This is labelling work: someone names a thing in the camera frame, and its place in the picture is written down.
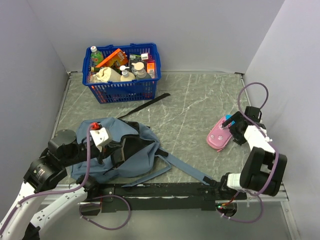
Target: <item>pink object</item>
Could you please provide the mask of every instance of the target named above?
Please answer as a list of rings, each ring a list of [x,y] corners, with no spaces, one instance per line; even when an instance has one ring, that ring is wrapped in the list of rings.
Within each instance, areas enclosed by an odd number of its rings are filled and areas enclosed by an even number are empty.
[[[206,142],[214,149],[220,152],[224,149],[232,137],[229,131],[229,125],[222,128],[222,123],[226,121],[226,116],[223,116],[217,124],[212,128],[208,136],[206,137]]]

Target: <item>bottle cap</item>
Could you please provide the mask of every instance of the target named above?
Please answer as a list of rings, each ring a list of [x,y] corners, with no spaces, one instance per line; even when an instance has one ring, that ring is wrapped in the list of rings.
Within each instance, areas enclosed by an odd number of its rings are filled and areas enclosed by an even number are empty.
[[[143,62],[132,63],[132,65],[138,72],[145,69],[145,65]]]
[[[125,78],[129,77],[129,72],[128,72],[128,66],[122,65],[120,66],[120,71],[122,71],[122,76],[124,76]]]
[[[97,51],[97,47],[96,46],[92,46],[90,49],[91,49],[91,52],[93,52],[93,53]]]

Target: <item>marble surface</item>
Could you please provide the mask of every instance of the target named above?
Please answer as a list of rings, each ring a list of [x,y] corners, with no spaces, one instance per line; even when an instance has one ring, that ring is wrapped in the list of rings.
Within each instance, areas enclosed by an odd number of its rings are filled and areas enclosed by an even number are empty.
[[[161,145],[182,161],[219,181],[227,172],[240,173],[250,153],[249,146],[230,141],[220,152],[211,148],[206,137],[216,122],[226,114],[238,110],[237,97],[243,87],[241,76],[231,73],[163,73],[156,95],[171,96],[136,112],[124,120],[141,122],[156,133]],[[57,131],[76,131],[83,120],[122,116],[144,101],[100,104],[82,84],[82,73],[72,73]],[[243,109],[248,105],[246,95],[241,98]],[[163,168],[161,160],[154,169]],[[134,178],[118,178],[114,183],[129,183]],[[74,179],[66,177],[61,184]],[[197,182],[194,178],[172,167],[149,183]]]

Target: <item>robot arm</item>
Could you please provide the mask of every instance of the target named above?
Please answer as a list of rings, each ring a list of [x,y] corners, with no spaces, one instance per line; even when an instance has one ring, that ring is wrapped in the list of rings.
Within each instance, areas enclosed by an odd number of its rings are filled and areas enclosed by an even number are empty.
[[[259,128],[246,120],[240,112],[235,113],[222,124],[227,126],[232,121],[235,121],[229,128],[234,137],[234,142],[239,145],[248,142],[251,150],[241,173],[229,173],[227,175],[226,186],[237,191],[260,191],[270,176],[270,170],[275,161],[275,150],[269,144],[272,140],[267,136],[266,127],[260,123],[260,109],[247,106],[244,114],[256,122]],[[275,196],[278,193],[286,165],[287,157],[279,154],[275,172],[263,194]]]
[[[112,142],[110,134],[101,127],[90,132],[92,135],[91,158],[101,160],[106,158],[110,154],[110,151],[108,153],[106,151],[106,148],[110,150],[108,144]],[[95,192],[98,183],[89,176],[82,188],[65,193],[39,212],[37,211],[46,195],[36,196],[19,204],[21,200],[35,193],[51,192],[67,175],[66,167],[86,161],[86,153],[85,144],[77,143],[75,132],[71,130],[57,132],[55,137],[49,141],[48,148],[43,151],[39,159],[31,163],[26,172],[17,198],[0,223],[0,239],[37,240],[39,235],[42,236],[46,229],[64,215],[71,206],[84,201],[88,196],[88,191],[89,193]],[[83,179],[84,176],[81,176],[77,184],[80,184]]]

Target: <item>blue basket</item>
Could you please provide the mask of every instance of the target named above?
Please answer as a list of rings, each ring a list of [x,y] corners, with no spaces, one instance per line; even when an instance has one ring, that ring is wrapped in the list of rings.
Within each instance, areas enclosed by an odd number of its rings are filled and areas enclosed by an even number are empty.
[[[90,77],[93,74],[90,68],[94,67],[91,60],[90,47],[86,49],[85,58],[83,60],[83,80],[82,83],[88,86],[96,99],[101,104],[140,101],[154,99],[156,95],[157,82],[161,78],[161,62],[157,45],[154,43],[142,43],[125,46],[98,46],[97,49],[103,53],[106,58],[115,50],[121,49],[129,57],[130,54],[149,53],[155,61],[155,73],[153,79],[133,80],[132,82],[108,82],[108,83],[90,83]]]

